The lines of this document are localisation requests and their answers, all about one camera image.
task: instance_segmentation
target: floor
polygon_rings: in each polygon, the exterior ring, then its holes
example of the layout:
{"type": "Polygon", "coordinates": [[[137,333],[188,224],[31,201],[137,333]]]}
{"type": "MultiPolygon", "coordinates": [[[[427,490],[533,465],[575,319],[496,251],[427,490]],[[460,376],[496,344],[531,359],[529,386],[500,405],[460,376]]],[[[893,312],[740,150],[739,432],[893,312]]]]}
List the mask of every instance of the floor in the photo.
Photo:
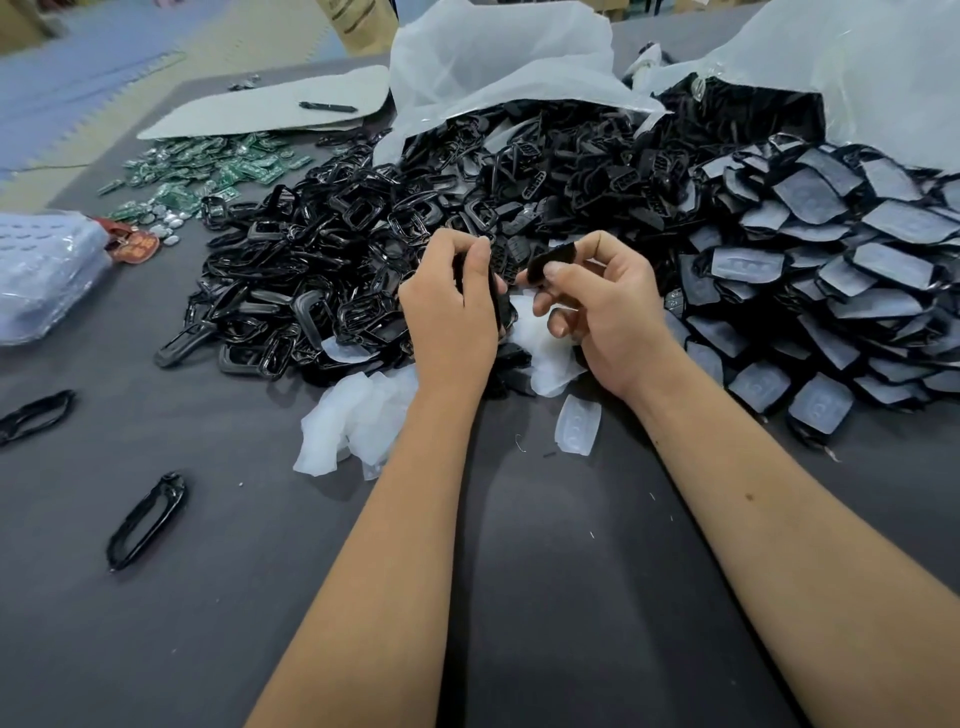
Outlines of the floor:
{"type": "MultiPolygon", "coordinates": [[[[400,23],[434,2],[396,0],[400,23]]],[[[65,37],[0,58],[0,210],[43,209],[184,81],[346,55],[316,0],[283,5],[102,0],[61,13],[65,37]]]]}

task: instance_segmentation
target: forearm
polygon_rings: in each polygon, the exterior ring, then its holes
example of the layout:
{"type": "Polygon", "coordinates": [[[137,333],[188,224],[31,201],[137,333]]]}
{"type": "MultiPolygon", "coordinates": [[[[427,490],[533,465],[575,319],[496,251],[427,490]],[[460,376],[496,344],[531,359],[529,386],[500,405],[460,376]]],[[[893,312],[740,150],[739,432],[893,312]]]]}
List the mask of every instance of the forearm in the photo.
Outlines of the forearm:
{"type": "Polygon", "coordinates": [[[432,726],[475,403],[414,399],[248,728],[432,726]]]}
{"type": "Polygon", "coordinates": [[[960,600],[679,347],[642,380],[630,405],[813,722],[960,724],[960,600]]]}

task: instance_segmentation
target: hand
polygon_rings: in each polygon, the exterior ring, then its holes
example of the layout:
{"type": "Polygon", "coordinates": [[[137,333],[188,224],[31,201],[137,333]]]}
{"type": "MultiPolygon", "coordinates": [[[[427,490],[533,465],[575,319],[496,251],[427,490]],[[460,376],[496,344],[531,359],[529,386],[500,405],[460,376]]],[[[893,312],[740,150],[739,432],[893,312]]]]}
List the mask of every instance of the hand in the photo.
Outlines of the hand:
{"type": "MultiPolygon", "coordinates": [[[[430,238],[417,272],[400,285],[421,391],[479,403],[498,339],[489,268],[487,238],[441,228],[430,238]],[[467,254],[462,295],[453,282],[458,253],[467,254]]],[[[506,285],[497,282],[505,293],[506,285]]]]}
{"type": "MultiPolygon", "coordinates": [[[[555,303],[547,328],[557,338],[572,335],[583,346],[597,380],[629,401],[643,379],[644,364],[676,348],[663,322],[663,301],[649,261],[607,232],[576,242],[572,264],[547,263],[546,289],[534,298],[534,314],[555,303]]],[[[527,284],[527,273],[516,277],[527,284]]]]}

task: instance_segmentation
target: dark gray tabletop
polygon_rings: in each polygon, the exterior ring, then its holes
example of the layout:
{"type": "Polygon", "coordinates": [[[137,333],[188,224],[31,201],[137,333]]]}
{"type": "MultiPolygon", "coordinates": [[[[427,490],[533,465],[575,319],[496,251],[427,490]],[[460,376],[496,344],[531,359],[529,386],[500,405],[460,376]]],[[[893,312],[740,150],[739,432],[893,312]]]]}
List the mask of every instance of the dark gray tabletop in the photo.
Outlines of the dark gray tabletop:
{"type": "MultiPolygon", "coordinates": [[[[648,40],[696,58],[754,10],[620,24],[617,65],[648,40]]],[[[184,85],[145,123],[225,85],[184,85]]],[[[57,206],[104,211],[94,190],[143,148],[120,139],[57,206]]],[[[81,396],[66,424],[0,451],[4,728],[240,726],[370,491],[355,460],[321,478],[291,470],[300,418],[319,396],[298,379],[230,378],[203,356],[176,371],[151,362],[178,328],[205,238],[191,225],[177,248],[114,271],[45,340],[0,352],[0,412],[65,387],[81,396]],[[180,519],[140,563],[109,574],[107,536],[173,469],[192,485],[180,519]]],[[[636,422],[588,380],[572,391],[606,405],[587,458],[544,458],[563,398],[482,406],[441,724],[802,724],[636,422]]],[[[771,428],[833,493],[960,589],[954,406],[857,411],[835,444],[839,463],[771,428]]]]}

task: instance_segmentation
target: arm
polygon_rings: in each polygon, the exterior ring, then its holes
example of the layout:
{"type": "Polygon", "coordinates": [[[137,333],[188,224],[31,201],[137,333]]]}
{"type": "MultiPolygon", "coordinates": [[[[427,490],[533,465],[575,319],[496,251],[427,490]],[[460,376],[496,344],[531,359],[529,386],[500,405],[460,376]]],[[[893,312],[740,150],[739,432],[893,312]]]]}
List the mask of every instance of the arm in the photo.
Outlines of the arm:
{"type": "Polygon", "coordinates": [[[438,232],[401,286],[420,389],[247,728],[434,725],[460,482],[496,355],[489,260],[487,241],[438,232]],[[467,249],[461,296],[452,260],[467,249]]]}
{"type": "Polygon", "coordinates": [[[543,315],[583,339],[700,524],[737,598],[819,728],[960,725],[960,599],[804,471],[686,356],[650,264],[606,233],[549,264],[543,315]],[[606,263],[606,268],[591,259],[606,263]]]}

